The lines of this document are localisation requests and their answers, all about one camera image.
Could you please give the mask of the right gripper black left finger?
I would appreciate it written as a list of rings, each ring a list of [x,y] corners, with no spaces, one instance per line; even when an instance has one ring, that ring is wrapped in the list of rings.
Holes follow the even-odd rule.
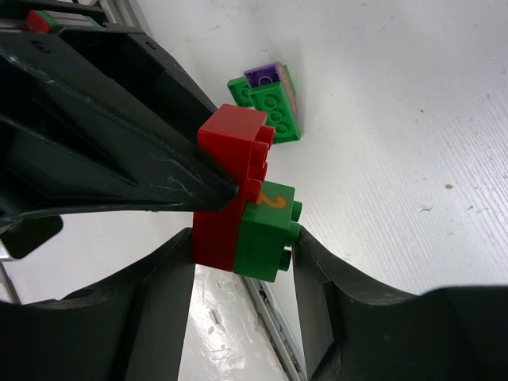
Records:
[[[1,304],[3,380],[176,380],[194,283],[191,229],[61,300]]]

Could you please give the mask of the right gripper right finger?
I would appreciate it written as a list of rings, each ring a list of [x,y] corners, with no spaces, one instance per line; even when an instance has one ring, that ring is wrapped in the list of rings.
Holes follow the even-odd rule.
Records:
[[[414,295],[338,258],[308,231],[294,284],[311,380],[504,380],[507,289],[445,287]]]

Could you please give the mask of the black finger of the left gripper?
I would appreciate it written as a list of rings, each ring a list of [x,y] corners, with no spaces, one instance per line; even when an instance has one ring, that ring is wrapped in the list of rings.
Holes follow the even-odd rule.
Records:
[[[2,33],[2,221],[223,209],[238,184],[197,145],[214,110],[141,31]]]

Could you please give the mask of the red green lego stack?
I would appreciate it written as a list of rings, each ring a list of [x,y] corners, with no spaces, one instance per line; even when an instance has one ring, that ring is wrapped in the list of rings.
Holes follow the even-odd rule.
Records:
[[[198,146],[237,182],[233,200],[218,212],[193,216],[196,264],[274,282],[287,271],[298,240],[302,203],[293,187],[266,179],[275,130],[263,112],[224,104],[198,131]]]

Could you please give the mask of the green purple lego plate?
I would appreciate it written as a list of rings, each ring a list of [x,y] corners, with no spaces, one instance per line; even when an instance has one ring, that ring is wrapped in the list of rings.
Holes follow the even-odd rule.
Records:
[[[227,82],[234,102],[267,114],[275,144],[300,140],[296,89],[287,65],[279,61],[254,67]]]

